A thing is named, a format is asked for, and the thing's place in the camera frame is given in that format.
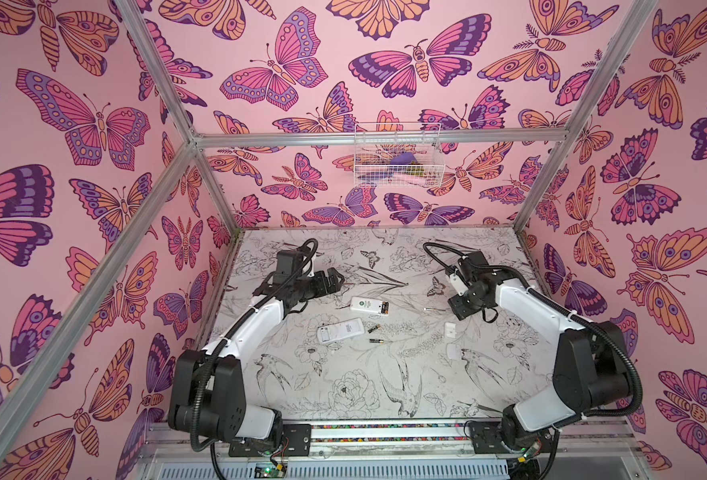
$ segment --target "white wire basket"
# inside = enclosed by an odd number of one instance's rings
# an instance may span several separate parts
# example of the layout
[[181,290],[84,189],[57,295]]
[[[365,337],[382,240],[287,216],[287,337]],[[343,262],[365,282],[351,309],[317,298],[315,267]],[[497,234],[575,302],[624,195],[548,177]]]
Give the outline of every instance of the white wire basket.
[[438,187],[444,176],[441,124],[360,123],[353,134],[353,184]]

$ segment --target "wire basket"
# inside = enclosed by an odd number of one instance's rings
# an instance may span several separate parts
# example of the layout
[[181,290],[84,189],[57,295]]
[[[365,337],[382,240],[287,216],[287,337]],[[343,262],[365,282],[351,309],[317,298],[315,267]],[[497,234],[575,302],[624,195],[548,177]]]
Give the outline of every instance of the wire basket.
[[[353,134],[353,184],[438,187],[444,176],[441,124],[360,123]],[[393,132],[393,139],[386,132]]]

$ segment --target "white electronic device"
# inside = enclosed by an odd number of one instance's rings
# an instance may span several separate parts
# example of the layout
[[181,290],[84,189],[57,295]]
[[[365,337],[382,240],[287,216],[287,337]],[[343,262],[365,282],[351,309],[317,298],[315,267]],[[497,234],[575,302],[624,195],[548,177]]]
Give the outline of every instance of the white electronic device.
[[374,298],[355,296],[351,298],[351,310],[354,312],[369,313],[370,315],[388,316],[388,302]]
[[361,319],[355,318],[345,322],[333,323],[332,325],[320,326],[316,330],[316,338],[322,345],[326,345],[331,342],[349,339],[352,336],[363,335],[365,331],[364,323],[362,323]]

